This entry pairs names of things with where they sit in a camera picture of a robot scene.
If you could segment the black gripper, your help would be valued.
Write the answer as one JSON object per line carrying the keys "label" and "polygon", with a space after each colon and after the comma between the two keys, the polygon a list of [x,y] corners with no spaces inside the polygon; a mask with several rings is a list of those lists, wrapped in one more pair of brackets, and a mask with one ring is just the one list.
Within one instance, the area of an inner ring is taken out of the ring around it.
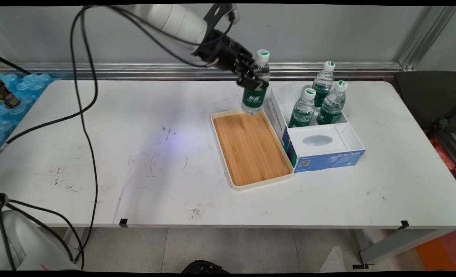
{"label": "black gripper", "polygon": [[244,89],[263,91],[268,88],[268,65],[258,65],[251,52],[220,30],[207,33],[203,43],[213,40],[215,42],[199,46],[193,56],[219,70],[235,73],[236,83]]}

